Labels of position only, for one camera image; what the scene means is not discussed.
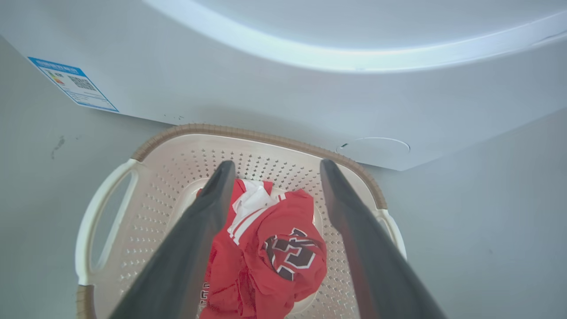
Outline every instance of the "sticker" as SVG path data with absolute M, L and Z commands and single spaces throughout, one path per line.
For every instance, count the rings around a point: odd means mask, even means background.
M 28 59 L 63 92 L 67 93 L 75 103 L 118 112 L 81 69 L 33 57 L 28 57 Z

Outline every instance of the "grey floor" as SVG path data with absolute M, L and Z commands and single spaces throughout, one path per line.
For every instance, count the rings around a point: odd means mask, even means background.
M 0 317 L 73 318 L 103 179 L 167 124 L 74 104 L 0 37 Z M 567 111 L 403 172 L 367 167 L 449 318 L 566 318 Z

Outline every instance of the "clothing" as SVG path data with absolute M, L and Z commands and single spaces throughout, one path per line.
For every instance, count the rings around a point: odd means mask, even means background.
M 313 198 L 303 190 L 272 198 L 271 190 L 236 180 L 227 223 L 213 240 L 201 319 L 284 318 L 326 276 Z

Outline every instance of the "printed number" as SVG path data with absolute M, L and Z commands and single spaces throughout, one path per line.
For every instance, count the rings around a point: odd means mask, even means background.
M 301 237 L 307 237 L 307 234 L 297 228 L 294 228 L 291 232 L 290 236 L 297 236 L 291 238 L 289 241 L 278 239 L 277 236 L 270 237 L 268 240 L 265 241 L 266 252 L 268 253 L 268 258 L 272 263 L 272 267 L 274 270 L 284 279 L 292 280 L 295 274 L 295 271 L 291 267 L 286 267 L 285 265 L 279 265 L 277 269 L 275 269 L 275 256 L 273 250 L 279 250 L 283 252 L 288 252 L 290 249 L 290 253 L 287 254 L 284 263 L 288 264 L 289 266 L 295 267 L 295 269 L 308 269 L 311 266 L 311 262 L 315 259 L 315 253 L 310 249 L 304 249 L 304 247 L 309 246 L 316 246 L 315 243 L 311 240 L 302 239 Z
M 200 302 L 200 305 L 202 306 L 207 306 L 206 299 L 209 296 L 209 287 L 210 285 L 208 282 L 203 283 L 203 290 L 201 290 L 201 302 Z

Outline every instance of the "beige plastic laundry basket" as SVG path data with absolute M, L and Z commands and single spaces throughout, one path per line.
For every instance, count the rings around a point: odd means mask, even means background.
M 216 167 L 234 161 L 238 178 L 274 182 L 274 191 L 299 188 L 315 201 L 314 223 L 327 243 L 327 277 L 311 297 L 296 303 L 288 318 L 358 318 L 354 288 L 341 235 L 327 216 L 321 188 L 321 159 L 335 161 L 405 257 L 400 231 L 388 214 L 373 178 L 339 154 L 282 137 L 207 124 L 173 127 L 151 138 L 112 172 L 89 204 L 79 230 L 75 269 L 79 276 L 77 317 L 106 319 L 130 288 L 175 222 L 191 205 Z M 130 185 L 106 240 L 91 267 L 99 217 L 116 186 Z

